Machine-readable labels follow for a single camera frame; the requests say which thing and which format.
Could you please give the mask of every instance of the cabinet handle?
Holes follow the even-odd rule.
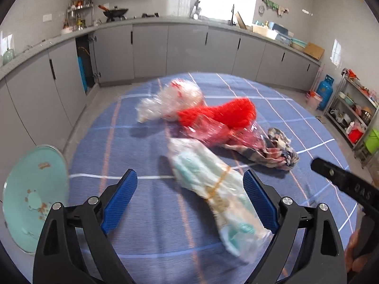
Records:
[[[50,61],[51,72],[53,74],[53,79],[56,80],[55,72],[54,72],[54,67],[53,67],[53,61],[51,59],[49,59],[49,61]]]

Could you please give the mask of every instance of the blue gas cylinder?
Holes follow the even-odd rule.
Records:
[[[321,111],[325,109],[330,96],[333,94],[333,82],[334,79],[331,76],[326,75],[325,80],[321,81],[317,88],[316,93],[323,98],[323,101],[318,105],[318,109]]]

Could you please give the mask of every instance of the human hand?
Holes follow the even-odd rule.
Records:
[[[354,272],[360,272],[370,258],[371,254],[365,254],[354,260],[353,251],[354,251],[354,248],[358,244],[358,239],[359,239],[359,229],[357,229],[350,236],[349,243],[345,249],[346,272],[349,272],[350,270]]]

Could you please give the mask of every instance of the wall outlet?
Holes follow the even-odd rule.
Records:
[[[42,21],[43,22],[48,22],[48,21],[52,21],[53,20],[53,16],[52,14],[46,14],[42,17]]]

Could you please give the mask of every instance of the red knitted fabric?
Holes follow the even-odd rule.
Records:
[[[217,107],[195,107],[178,112],[179,122],[191,126],[199,114],[218,121],[231,129],[245,128],[255,120],[257,113],[248,98],[237,98]]]

